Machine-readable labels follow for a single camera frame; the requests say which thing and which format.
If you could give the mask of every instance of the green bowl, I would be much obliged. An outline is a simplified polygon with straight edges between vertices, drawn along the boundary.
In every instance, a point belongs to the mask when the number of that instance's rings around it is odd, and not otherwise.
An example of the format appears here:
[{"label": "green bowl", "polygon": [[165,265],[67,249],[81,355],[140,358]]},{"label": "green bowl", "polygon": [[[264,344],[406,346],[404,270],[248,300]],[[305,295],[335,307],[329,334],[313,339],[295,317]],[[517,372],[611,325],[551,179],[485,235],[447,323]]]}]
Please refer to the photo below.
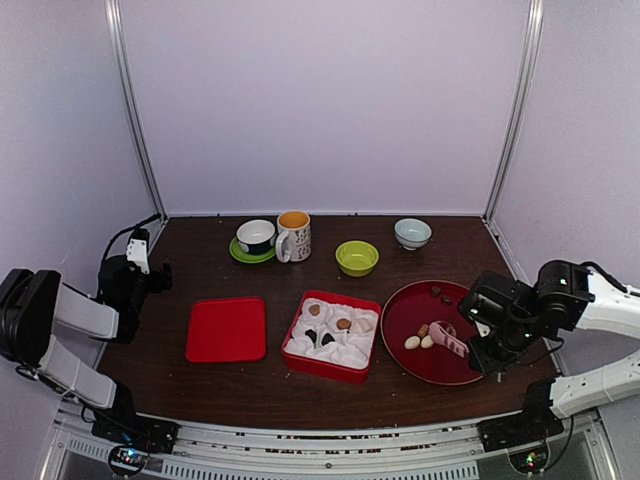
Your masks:
[{"label": "green bowl", "polygon": [[359,240],[345,242],[336,250],[336,260],[340,270],[351,277],[369,275],[379,258],[376,247]]}]

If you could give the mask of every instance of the dark wooden surface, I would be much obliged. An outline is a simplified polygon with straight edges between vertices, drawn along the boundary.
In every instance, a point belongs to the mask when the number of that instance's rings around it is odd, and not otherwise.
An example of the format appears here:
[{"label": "dark wooden surface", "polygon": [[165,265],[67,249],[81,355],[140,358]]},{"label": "dark wooden surface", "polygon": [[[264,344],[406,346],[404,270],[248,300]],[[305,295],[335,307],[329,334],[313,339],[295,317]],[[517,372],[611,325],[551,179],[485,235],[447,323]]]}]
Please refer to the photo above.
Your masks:
[{"label": "dark wooden surface", "polygon": [[[397,365],[378,336],[367,382],[349,385],[289,372],[280,347],[302,296],[317,289],[384,305],[400,287],[425,279],[470,286],[485,269],[508,274],[491,237],[476,218],[426,218],[433,241],[421,250],[401,249],[395,217],[313,217],[313,253],[300,264],[235,262],[228,253],[246,218],[173,219],[152,255],[170,260],[174,287],[151,295],[135,341],[109,345],[100,370],[124,382],[139,411],[182,420],[263,428],[367,428],[461,420],[520,408],[529,383],[551,376],[550,359],[513,367],[462,387],[424,383]],[[343,275],[336,247],[371,242],[380,262],[365,278]],[[190,364],[184,356],[191,306],[202,299],[260,296],[267,305],[266,358],[259,363]],[[540,343],[530,354],[544,352]]]}]

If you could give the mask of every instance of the bowl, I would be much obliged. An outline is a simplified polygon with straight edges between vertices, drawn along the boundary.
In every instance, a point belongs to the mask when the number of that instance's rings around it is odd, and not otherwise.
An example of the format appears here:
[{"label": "bowl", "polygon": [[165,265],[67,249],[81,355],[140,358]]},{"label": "bowl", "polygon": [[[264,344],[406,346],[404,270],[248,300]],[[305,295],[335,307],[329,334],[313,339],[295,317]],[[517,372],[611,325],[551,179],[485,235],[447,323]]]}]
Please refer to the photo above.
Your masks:
[{"label": "bowl", "polygon": [[345,242],[336,250],[340,270],[351,277],[369,275],[379,258],[376,247],[359,240]]},{"label": "bowl", "polygon": [[261,255],[273,247],[276,227],[266,220],[251,220],[240,225],[236,231],[236,238],[244,253]]},{"label": "bowl", "polygon": [[431,227],[417,218],[403,218],[396,222],[396,240],[407,250],[424,247],[431,238]]}]

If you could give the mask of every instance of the light blue bowl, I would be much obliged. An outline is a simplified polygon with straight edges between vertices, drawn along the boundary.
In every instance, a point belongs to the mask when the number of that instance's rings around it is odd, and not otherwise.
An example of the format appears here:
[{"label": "light blue bowl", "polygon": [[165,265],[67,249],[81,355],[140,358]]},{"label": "light blue bowl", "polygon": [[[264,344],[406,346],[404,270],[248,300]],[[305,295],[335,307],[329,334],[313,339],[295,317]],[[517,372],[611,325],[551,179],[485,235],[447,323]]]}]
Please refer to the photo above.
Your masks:
[{"label": "light blue bowl", "polygon": [[407,250],[424,247],[431,238],[431,227],[417,218],[403,218],[396,222],[396,240]]}]

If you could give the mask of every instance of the patterned mug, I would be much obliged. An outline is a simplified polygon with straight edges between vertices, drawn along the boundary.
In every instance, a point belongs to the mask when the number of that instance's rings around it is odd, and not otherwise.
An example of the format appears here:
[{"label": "patterned mug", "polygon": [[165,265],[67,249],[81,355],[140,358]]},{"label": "patterned mug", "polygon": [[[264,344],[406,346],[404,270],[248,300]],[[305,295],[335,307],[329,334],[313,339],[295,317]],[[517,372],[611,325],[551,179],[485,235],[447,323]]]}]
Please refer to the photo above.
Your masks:
[{"label": "patterned mug", "polygon": [[311,218],[292,211],[278,217],[276,255],[282,263],[301,262],[311,255]]}]

